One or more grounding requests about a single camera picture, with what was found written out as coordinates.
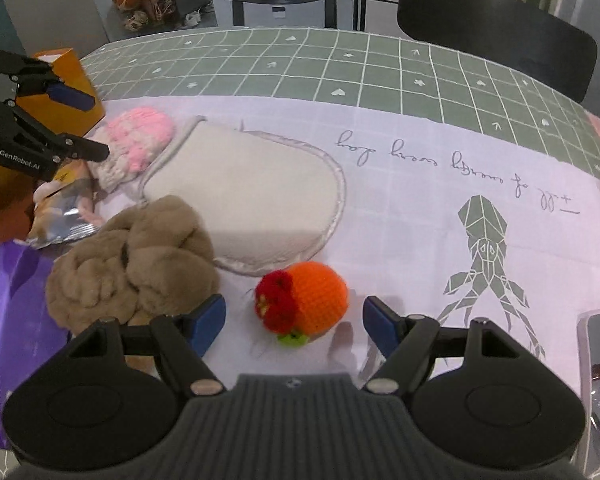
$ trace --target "octopus drawing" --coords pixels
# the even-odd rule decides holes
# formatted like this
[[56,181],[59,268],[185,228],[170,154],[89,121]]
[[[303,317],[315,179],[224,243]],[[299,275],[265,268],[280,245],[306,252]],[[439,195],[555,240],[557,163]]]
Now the octopus drawing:
[[504,218],[481,195],[472,196],[462,206],[458,216],[466,229],[474,261],[468,272],[457,272],[449,278],[444,293],[455,294],[467,284],[471,285],[471,289],[462,299],[449,303],[438,316],[438,321],[443,324],[452,312],[464,309],[464,325],[468,326],[471,310],[478,297],[487,288],[491,288],[504,309],[509,332],[512,320],[520,320],[529,336],[529,351],[539,359],[546,357],[531,323],[523,313],[524,309],[529,308],[525,291],[504,273],[504,258],[507,255],[504,240],[507,223]]

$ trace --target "crocheted orange toy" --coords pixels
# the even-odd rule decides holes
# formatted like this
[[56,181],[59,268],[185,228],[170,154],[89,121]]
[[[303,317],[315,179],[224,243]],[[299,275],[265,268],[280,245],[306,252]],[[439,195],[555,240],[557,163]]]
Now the crocheted orange toy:
[[255,299],[264,326],[291,346],[302,346],[327,332],[349,306],[347,284],[318,262],[270,272],[256,287]]

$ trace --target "orange box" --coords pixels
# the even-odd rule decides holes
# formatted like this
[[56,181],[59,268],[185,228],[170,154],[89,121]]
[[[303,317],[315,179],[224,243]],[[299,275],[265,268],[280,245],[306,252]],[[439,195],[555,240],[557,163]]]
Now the orange box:
[[64,81],[65,85],[95,98],[95,106],[88,112],[83,112],[71,106],[52,101],[46,94],[17,97],[16,104],[55,134],[65,133],[83,137],[105,115],[104,107],[98,99],[95,88],[84,73],[80,60],[73,49],[45,50],[33,55],[35,58],[41,56],[57,56],[52,61],[48,61],[51,63],[54,73]]

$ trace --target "purple bag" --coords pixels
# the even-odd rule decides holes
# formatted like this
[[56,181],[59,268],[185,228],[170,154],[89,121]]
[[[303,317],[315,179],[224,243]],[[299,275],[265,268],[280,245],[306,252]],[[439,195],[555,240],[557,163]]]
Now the purple bag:
[[67,342],[46,311],[45,284],[53,261],[37,251],[7,242],[0,245],[0,448],[9,443],[2,430],[8,395]]

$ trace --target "green grid mat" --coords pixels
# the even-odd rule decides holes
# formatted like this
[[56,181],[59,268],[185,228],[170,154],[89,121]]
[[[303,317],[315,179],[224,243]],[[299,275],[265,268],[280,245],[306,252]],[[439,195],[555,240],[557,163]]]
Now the green grid mat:
[[187,31],[111,43],[82,63],[103,100],[250,95],[359,106],[497,137],[600,179],[600,138],[579,104],[428,43],[314,28]]

